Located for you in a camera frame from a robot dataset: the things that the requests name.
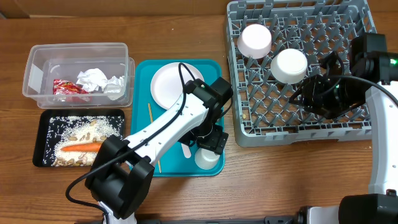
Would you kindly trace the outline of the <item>red snack wrapper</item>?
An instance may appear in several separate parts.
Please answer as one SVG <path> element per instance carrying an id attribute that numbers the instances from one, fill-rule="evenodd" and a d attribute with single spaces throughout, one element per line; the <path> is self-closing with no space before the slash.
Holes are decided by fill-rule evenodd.
<path id="1" fill-rule="evenodd" d="M 69 103 L 84 103 L 91 101 L 90 96 L 70 96 L 88 94 L 88 92 L 82 89 L 80 86 L 67 80 L 55 79 L 53 81 L 53 94 L 62 95 L 62 97 L 60 97 L 58 100 L 66 101 Z"/>

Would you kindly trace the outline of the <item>wooden chopstick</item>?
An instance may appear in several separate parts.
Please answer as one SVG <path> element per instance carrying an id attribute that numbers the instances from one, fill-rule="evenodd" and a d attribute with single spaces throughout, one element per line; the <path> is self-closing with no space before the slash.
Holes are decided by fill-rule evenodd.
<path id="1" fill-rule="evenodd" d="M 152 108 L 151 108 L 150 103 L 147 104 L 147 107 L 148 107 L 148 110 L 149 110 L 150 122 L 153 123 L 154 120 L 153 120 Z M 162 173 L 162 168 L 161 168 L 160 160 L 157 161 L 157 165 L 158 165 L 158 168 L 159 168 L 159 173 L 161 174 Z"/>

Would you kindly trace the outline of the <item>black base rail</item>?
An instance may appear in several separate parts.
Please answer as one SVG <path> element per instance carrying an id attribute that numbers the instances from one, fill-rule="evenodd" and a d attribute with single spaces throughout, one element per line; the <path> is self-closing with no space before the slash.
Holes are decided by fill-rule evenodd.
<path id="1" fill-rule="evenodd" d="M 268 216 L 262 219 L 225 219 L 225 220 L 138 220 L 138 224 L 294 224 L 294 216 Z"/>

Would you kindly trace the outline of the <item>white bowl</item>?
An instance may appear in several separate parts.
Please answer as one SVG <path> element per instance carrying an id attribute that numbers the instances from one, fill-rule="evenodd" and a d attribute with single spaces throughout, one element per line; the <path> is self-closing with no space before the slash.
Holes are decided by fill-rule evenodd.
<path id="1" fill-rule="evenodd" d="M 281 83 L 301 82 L 307 72 L 308 62 L 305 54 L 297 49 L 285 49 L 271 62 L 271 73 Z"/>

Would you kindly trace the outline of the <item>frosted white cup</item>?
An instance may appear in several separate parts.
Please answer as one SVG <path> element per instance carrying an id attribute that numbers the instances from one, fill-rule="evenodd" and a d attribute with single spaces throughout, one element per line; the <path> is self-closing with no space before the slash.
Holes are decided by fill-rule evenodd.
<path id="1" fill-rule="evenodd" d="M 207 149 L 199 148 L 195 153 L 195 163 L 203 170 L 214 168 L 220 159 L 220 155 Z"/>

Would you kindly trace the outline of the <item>clear plastic bin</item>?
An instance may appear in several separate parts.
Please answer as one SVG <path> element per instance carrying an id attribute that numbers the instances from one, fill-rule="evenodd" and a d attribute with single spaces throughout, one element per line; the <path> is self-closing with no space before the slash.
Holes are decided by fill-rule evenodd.
<path id="1" fill-rule="evenodd" d="M 76 84 L 79 73 L 92 68 L 100 69 L 108 80 L 124 75 L 122 97 L 110 100 L 108 94 L 103 93 L 104 89 L 99 88 L 88 94 L 70 95 L 90 96 L 91 101 L 69 103 L 58 100 L 62 95 L 53 94 L 55 79 Z M 35 100 L 42 109 L 127 107 L 132 103 L 134 69 L 134 60 L 122 42 L 35 45 L 25 66 L 22 93 Z"/>

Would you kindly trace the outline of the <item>grey dishwasher rack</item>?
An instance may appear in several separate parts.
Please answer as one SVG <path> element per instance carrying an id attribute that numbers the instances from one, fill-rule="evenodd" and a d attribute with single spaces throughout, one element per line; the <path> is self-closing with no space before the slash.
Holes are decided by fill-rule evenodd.
<path id="1" fill-rule="evenodd" d="M 366 1 L 233 1 L 226 47 L 242 147 L 371 138 L 364 99 L 397 91 L 397 54 Z"/>

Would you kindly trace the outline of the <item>white plastic fork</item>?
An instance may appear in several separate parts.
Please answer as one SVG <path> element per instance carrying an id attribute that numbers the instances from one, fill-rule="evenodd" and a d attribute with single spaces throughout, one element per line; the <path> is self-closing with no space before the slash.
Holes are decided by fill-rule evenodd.
<path id="1" fill-rule="evenodd" d="M 192 153 L 190 151 L 190 147 L 185 144 L 181 144 L 181 147 L 182 147 L 183 155 L 185 156 L 185 158 L 187 158 L 187 159 L 191 158 Z"/>

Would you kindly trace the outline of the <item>bowl with rice and nuts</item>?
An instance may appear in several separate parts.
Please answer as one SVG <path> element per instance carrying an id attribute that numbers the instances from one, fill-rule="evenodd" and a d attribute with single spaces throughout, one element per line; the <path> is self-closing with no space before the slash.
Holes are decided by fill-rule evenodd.
<path id="1" fill-rule="evenodd" d="M 259 59 L 271 51 L 272 36 L 269 29 L 260 24 L 247 26 L 237 41 L 241 54 L 247 58 Z"/>

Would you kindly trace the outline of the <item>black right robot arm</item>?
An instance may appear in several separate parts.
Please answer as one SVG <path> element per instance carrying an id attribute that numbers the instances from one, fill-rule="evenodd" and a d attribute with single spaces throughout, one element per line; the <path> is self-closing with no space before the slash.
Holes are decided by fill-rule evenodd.
<path id="1" fill-rule="evenodd" d="M 350 74 L 335 75 L 336 52 L 319 61 L 326 74 L 303 80 L 289 102 L 326 119 L 367 105 L 373 163 L 368 193 L 349 195 L 339 205 L 303 207 L 296 223 L 397 223 L 397 54 L 383 34 L 366 32 L 349 47 Z"/>

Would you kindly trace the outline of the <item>white napkin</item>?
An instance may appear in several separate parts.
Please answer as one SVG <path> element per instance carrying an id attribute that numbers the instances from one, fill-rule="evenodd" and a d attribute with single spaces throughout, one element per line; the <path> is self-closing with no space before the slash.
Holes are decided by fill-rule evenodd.
<path id="1" fill-rule="evenodd" d="M 108 84 L 105 86 L 103 93 L 108 94 L 110 100 L 118 100 L 122 97 L 122 89 L 124 86 L 124 75 L 117 78 L 113 76 L 108 80 Z"/>
<path id="2" fill-rule="evenodd" d="M 80 72 L 77 76 L 77 85 L 81 85 L 82 89 L 87 92 L 98 91 L 99 88 L 104 89 L 108 84 L 106 75 L 98 68 L 92 68 L 85 72 Z"/>

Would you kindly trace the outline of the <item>orange carrot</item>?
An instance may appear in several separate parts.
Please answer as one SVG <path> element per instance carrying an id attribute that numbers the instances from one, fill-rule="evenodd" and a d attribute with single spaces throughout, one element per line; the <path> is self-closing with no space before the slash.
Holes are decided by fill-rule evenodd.
<path id="1" fill-rule="evenodd" d="M 98 152 L 102 142 L 91 142 L 86 144 L 76 144 L 61 148 L 64 152 Z"/>

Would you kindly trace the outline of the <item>black tray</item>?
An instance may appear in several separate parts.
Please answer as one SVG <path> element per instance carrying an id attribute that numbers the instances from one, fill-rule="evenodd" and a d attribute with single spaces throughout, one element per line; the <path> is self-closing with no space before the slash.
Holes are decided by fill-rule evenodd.
<path id="1" fill-rule="evenodd" d="M 46 110 L 40 116 L 32 163 L 36 167 L 51 167 L 55 162 L 55 146 L 68 129 L 82 125 L 91 118 L 103 118 L 123 137 L 124 111 L 120 109 Z"/>

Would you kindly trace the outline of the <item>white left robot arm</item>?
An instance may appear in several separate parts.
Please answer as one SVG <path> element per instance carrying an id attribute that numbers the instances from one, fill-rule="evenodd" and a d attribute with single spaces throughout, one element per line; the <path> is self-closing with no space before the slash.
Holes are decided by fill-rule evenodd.
<path id="1" fill-rule="evenodd" d="M 125 139 L 108 137 L 85 180 L 104 210 L 104 223 L 135 221 L 134 212 L 148 194 L 155 164 L 176 142 L 221 155 L 228 134 L 216 122 L 232 95 L 231 84 L 223 78 L 211 85 L 190 80 L 173 106 L 153 123 Z"/>

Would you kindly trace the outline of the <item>spilled rice and nuts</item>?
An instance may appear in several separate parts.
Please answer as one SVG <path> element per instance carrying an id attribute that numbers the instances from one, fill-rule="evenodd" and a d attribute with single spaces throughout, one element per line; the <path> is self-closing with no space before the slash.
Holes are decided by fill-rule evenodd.
<path id="1" fill-rule="evenodd" d="M 84 121 L 82 125 L 68 129 L 62 134 L 62 140 L 55 146 L 55 162 L 51 167 L 91 166 L 97 152 L 64 152 L 61 148 L 91 142 L 103 143 L 106 138 L 115 133 L 116 130 L 103 118 L 91 118 L 89 123 Z"/>

